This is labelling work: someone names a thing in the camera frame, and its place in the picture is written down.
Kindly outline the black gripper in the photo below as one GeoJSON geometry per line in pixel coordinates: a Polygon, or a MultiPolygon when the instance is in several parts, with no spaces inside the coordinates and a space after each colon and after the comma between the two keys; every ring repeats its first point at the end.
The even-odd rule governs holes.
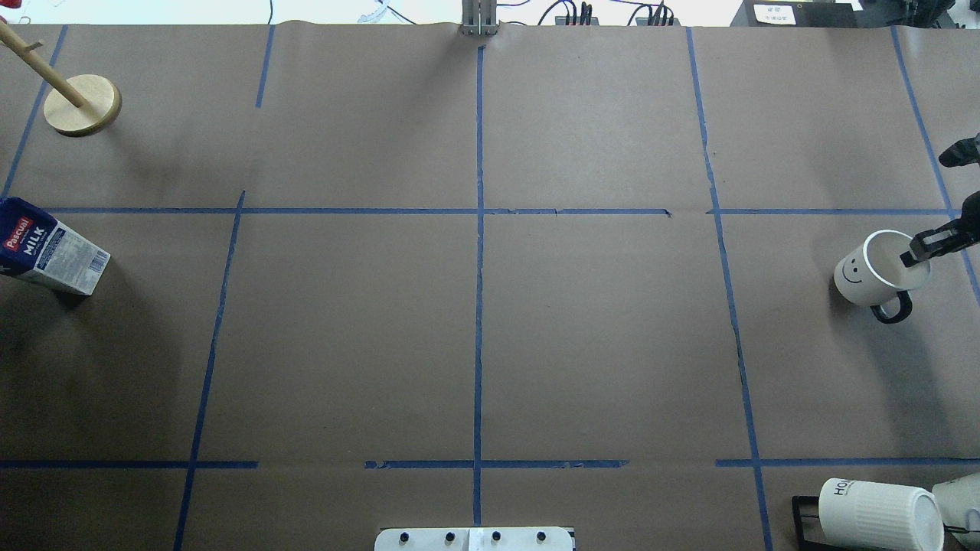
{"type": "Polygon", "coordinates": [[[953,249],[964,249],[979,241],[979,193],[965,199],[960,215],[949,222],[949,229],[925,230],[911,238],[909,250],[900,261],[911,268],[934,257],[944,256],[953,249]]]}

